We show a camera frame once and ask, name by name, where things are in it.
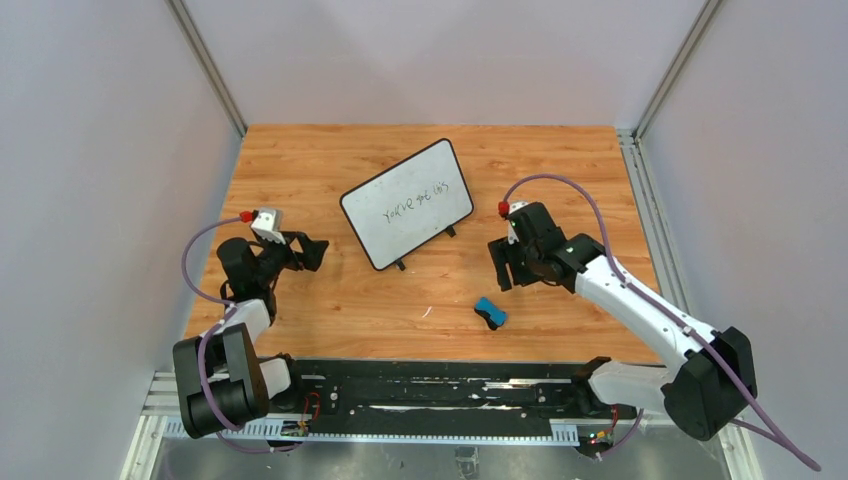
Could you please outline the blue and black eraser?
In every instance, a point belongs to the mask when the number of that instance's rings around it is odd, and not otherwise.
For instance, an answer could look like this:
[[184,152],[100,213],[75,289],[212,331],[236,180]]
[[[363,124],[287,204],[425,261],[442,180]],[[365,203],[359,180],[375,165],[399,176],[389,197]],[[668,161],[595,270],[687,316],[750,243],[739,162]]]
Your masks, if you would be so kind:
[[486,297],[481,297],[475,303],[473,310],[492,331],[501,328],[508,319],[508,315]]

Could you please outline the white whiteboard with black frame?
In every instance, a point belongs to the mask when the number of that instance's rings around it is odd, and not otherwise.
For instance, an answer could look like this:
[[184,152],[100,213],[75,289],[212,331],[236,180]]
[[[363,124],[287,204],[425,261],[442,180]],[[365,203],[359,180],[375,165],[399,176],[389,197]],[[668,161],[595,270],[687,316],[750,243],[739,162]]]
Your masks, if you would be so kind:
[[339,205],[376,271],[393,265],[474,212],[452,142],[442,138],[341,195]]

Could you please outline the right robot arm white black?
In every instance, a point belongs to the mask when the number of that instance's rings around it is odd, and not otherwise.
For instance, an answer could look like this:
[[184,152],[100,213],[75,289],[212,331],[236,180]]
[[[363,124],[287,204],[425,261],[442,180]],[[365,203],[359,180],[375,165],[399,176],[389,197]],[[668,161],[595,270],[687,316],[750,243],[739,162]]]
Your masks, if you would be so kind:
[[573,381],[586,413],[624,405],[667,415],[706,441],[757,394],[751,343],[734,327],[718,331],[692,319],[627,273],[591,236],[567,237],[540,202],[501,201],[506,236],[488,250],[499,287],[538,282],[563,287],[607,312],[650,347],[661,366],[597,357]]

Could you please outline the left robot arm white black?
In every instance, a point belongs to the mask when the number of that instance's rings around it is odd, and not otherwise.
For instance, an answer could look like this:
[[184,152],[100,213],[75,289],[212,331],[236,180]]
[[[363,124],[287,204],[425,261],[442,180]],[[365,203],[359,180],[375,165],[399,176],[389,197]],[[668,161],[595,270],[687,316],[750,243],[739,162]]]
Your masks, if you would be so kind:
[[282,243],[241,237],[222,242],[216,255],[226,275],[220,289],[225,319],[173,347],[183,427],[194,438],[265,417],[272,408],[293,412],[306,388],[288,354],[260,358],[258,337],[275,321],[276,282],[285,270],[316,271],[329,246],[303,232],[287,232]]

